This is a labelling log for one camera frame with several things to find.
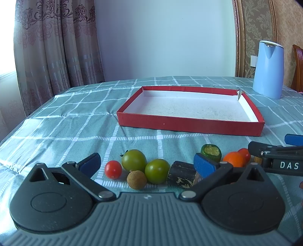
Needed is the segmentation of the light blue electric kettle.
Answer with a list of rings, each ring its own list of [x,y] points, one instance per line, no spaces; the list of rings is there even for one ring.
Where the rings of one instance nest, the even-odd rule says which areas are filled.
[[[284,77],[284,48],[273,41],[259,42],[253,90],[271,99],[281,98]]]

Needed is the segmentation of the wooden chair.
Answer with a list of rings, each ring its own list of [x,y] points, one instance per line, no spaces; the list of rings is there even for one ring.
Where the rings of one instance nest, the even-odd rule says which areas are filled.
[[[297,92],[303,92],[303,49],[297,45],[293,45],[296,68],[291,84],[291,89]]]

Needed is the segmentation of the green cucumber piece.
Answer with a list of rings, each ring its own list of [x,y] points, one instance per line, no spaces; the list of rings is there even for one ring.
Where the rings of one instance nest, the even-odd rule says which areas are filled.
[[[217,163],[221,161],[222,153],[220,148],[218,148],[216,145],[212,144],[205,144],[201,147],[200,153],[207,157],[208,159],[211,159]]]

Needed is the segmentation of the teal plaid bed sheet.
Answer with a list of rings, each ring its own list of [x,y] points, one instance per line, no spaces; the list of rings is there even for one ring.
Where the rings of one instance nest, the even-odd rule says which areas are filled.
[[[248,78],[168,76],[119,80],[75,87],[54,96],[1,142],[1,241],[16,230],[9,213],[15,192],[36,163],[58,167],[99,153],[103,163],[137,149],[147,160],[191,163],[203,145],[223,154],[248,146],[248,136],[211,135],[120,127],[117,110],[143,86],[194,86],[243,90],[261,112],[258,141],[284,145],[287,134],[302,134],[302,95],[284,87],[280,99],[257,94]]]

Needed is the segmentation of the white wall socket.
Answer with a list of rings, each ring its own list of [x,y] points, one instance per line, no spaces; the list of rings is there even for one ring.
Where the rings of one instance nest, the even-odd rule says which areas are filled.
[[[258,59],[258,56],[256,56],[256,55],[250,56],[250,66],[251,67],[254,67],[254,68],[256,67],[257,59]]]

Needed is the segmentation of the red cherry tomato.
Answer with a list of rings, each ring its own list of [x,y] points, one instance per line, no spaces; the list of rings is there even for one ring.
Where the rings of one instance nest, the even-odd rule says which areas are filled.
[[[245,164],[249,163],[251,159],[251,155],[249,153],[249,150],[246,148],[241,148],[238,150],[238,153],[240,153],[245,158]]]
[[[109,179],[118,179],[122,174],[122,166],[118,161],[109,161],[104,168],[104,173]]]

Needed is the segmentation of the patterned brown curtain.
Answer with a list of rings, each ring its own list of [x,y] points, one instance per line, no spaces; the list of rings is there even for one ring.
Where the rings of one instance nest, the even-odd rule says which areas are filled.
[[[94,1],[16,1],[14,58],[24,113],[105,81]]]

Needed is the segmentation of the red shallow cardboard box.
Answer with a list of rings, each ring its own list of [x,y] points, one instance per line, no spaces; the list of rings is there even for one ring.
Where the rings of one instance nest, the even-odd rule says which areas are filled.
[[[241,90],[143,86],[117,111],[120,126],[179,132],[257,136],[265,120]]]

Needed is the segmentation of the green tomato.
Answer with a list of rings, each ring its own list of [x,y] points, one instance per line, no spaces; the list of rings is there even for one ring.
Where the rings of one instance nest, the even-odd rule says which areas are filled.
[[[128,150],[122,155],[122,166],[126,171],[144,172],[146,165],[147,159],[139,150]]]
[[[145,176],[148,182],[152,184],[163,184],[170,169],[170,165],[164,159],[154,159],[150,161],[145,167]]]

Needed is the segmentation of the dark eggplant piece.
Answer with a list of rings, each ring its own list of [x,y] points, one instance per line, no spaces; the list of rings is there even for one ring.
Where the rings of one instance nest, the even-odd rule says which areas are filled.
[[[169,169],[166,182],[168,185],[189,189],[202,180],[193,164],[175,161]]]

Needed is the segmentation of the orange tangerine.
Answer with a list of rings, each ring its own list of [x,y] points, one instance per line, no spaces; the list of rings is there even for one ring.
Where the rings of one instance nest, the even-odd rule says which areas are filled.
[[[224,158],[223,161],[230,163],[233,167],[242,168],[246,164],[245,157],[240,152],[229,152]]]

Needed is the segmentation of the gold padded headboard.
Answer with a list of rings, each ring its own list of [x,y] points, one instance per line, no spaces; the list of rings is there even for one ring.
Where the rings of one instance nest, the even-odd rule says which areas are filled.
[[[284,47],[284,85],[291,87],[296,61],[293,45],[302,47],[302,6],[297,1],[232,1],[236,33],[237,77],[253,78],[251,56],[259,42]]]

